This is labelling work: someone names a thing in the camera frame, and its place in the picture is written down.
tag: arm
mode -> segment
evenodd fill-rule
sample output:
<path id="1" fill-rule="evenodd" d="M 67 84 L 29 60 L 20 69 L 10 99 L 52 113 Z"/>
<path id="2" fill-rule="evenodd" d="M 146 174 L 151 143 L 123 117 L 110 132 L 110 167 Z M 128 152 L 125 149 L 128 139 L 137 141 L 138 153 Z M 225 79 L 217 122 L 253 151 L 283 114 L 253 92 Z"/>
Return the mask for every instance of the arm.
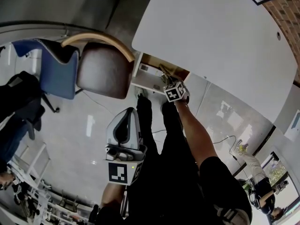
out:
<path id="1" fill-rule="evenodd" d="M 259 204 L 261 208 L 266 205 L 266 200 L 274 194 L 274 190 L 268 192 L 265 196 L 259 199 Z"/>
<path id="2" fill-rule="evenodd" d="M 176 101 L 175 105 L 186 133 L 188 145 L 198 166 L 209 157 L 217 157 L 209 134 L 190 112 L 186 103 Z"/>
<path id="3" fill-rule="evenodd" d="M 111 207 L 119 213 L 125 187 L 120 184 L 108 183 L 102 195 L 101 207 Z"/>

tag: jeans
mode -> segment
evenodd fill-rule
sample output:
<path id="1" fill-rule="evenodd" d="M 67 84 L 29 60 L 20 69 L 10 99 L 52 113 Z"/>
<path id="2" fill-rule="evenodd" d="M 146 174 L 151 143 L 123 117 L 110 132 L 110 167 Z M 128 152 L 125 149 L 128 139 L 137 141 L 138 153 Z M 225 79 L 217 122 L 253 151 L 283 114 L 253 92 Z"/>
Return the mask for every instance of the jeans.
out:
<path id="1" fill-rule="evenodd" d="M 26 122 L 13 115 L 0 131 L 0 159 L 8 163 L 17 151 L 20 141 L 27 133 Z"/>

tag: person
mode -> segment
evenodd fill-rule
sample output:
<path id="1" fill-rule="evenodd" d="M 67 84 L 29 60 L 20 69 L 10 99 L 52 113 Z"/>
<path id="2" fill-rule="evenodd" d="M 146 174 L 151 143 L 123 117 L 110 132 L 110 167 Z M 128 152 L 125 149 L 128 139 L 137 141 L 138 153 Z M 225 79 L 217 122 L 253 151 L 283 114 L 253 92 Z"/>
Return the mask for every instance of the person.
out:
<path id="1" fill-rule="evenodd" d="M 14 180 L 13 174 L 7 172 L 7 163 L 28 131 L 26 121 L 17 115 L 14 114 L 7 120 L 3 121 L 6 124 L 0 130 L 0 188 L 7 188 Z"/>
<path id="2" fill-rule="evenodd" d="M 275 208 L 276 189 L 272 189 L 270 180 L 261 167 L 260 162 L 254 156 L 247 153 L 248 144 L 241 144 L 241 140 L 236 144 L 234 149 L 235 154 L 239 155 L 247 164 L 254 181 L 254 191 L 257 202 L 254 203 L 256 208 L 260 209 L 264 214 L 272 216 L 272 220 L 279 220 L 283 214 L 284 209 L 280 207 Z"/>
<path id="3" fill-rule="evenodd" d="M 99 206 L 97 204 L 94 205 L 92 212 L 90 212 L 89 223 L 95 223 L 97 214 L 98 214 Z"/>
<path id="4" fill-rule="evenodd" d="M 137 181 L 127 187 L 129 216 L 123 220 L 120 215 L 125 186 L 108 183 L 95 224 L 233 224 L 235 215 L 235 224 L 250 224 L 252 210 L 246 193 L 218 158 L 210 136 L 186 102 L 162 105 L 167 135 L 159 155 L 151 131 L 151 102 L 144 90 L 137 89 L 136 95 L 148 149 Z"/>

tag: hand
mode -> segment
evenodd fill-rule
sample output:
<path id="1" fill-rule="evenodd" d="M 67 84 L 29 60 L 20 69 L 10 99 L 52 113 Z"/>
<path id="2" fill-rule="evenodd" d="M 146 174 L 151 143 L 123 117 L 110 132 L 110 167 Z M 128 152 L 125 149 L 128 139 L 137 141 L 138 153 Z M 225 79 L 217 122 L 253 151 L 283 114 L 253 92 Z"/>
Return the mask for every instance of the hand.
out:
<path id="1" fill-rule="evenodd" d="M 14 176 L 7 172 L 0 173 L 0 184 L 6 187 L 14 180 Z"/>

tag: black office chair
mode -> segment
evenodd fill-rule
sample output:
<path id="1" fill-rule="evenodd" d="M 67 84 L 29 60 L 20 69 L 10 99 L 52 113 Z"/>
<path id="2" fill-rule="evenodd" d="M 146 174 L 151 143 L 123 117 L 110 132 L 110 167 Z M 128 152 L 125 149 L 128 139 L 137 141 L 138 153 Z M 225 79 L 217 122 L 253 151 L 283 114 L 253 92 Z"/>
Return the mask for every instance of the black office chair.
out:
<path id="1" fill-rule="evenodd" d="M 34 129 L 41 130 L 41 117 L 45 112 L 41 105 L 42 94 L 35 76 L 27 72 L 14 75 L 6 85 L 0 86 L 0 122 L 15 112 L 26 121 L 29 138 L 34 140 Z"/>

